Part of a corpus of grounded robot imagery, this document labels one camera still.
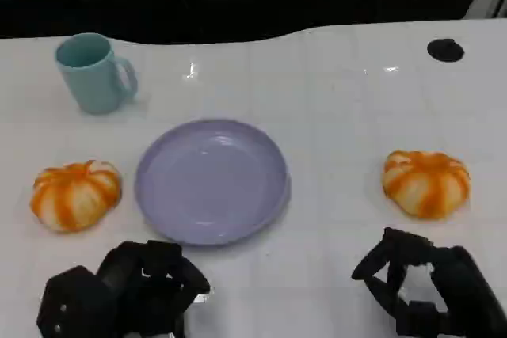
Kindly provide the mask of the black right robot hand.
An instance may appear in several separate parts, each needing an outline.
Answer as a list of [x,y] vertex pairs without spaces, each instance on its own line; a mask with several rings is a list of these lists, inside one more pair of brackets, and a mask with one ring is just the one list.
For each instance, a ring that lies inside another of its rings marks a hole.
[[[430,278],[447,311],[431,302],[404,301],[407,269],[431,265]],[[471,254],[462,246],[436,247],[427,238],[390,227],[352,273],[395,319],[399,336],[504,337],[506,314]]]

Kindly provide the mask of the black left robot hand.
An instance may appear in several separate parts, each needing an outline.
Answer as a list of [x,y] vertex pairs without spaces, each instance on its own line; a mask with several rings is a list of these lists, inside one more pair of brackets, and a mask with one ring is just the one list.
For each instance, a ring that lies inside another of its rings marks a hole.
[[116,301],[116,335],[185,337],[185,312],[211,286],[175,243],[125,241],[109,251],[98,278]]

